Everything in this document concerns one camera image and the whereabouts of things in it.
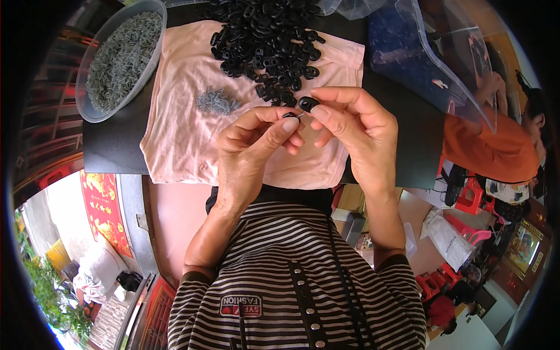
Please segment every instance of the framed picture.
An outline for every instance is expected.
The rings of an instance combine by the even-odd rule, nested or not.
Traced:
[[[522,220],[507,246],[503,262],[521,279],[525,278],[542,239],[543,234],[539,230]]]

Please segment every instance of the pink chair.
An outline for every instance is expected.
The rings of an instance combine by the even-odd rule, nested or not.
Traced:
[[[463,236],[469,243],[475,245],[478,241],[483,241],[492,236],[492,231],[477,230],[464,224],[462,221],[450,214],[444,214],[445,220],[452,224],[453,227]]]

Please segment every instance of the white bag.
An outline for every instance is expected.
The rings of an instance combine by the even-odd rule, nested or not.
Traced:
[[[465,263],[474,250],[474,246],[444,219],[441,209],[432,208],[424,219],[421,236],[426,233],[437,251],[455,271]]]
[[[117,276],[127,272],[128,267],[103,235],[97,236],[97,243],[80,259],[78,274],[72,283],[74,290],[81,289],[86,303],[103,304],[115,292]]]

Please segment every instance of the woman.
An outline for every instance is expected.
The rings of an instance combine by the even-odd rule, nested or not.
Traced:
[[[298,119],[282,118],[297,110],[254,108],[218,136],[220,186],[185,254],[170,349],[424,348],[394,189],[396,120],[360,88],[311,95],[321,101],[312,127],[325,127],[352,157],[375,222],[376,270],[335,231],[325,192],[259,196],[272,153],[284,146],[297,154],[304,140]]]

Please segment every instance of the striped shirt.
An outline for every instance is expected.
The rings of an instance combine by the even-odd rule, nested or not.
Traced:
[[[216,280],[198,272],[182,277],[169,317],[169,348],[230,350],[241,348],[242,340],[247,349],[357,348],[327,220],[298,204],[250,205]],[[374,271],[340,235],[333,236],[349,274],[345,280],[371,330],[360,324],[365,348],[423,349],[426,320],[406,257],[391,256]]]

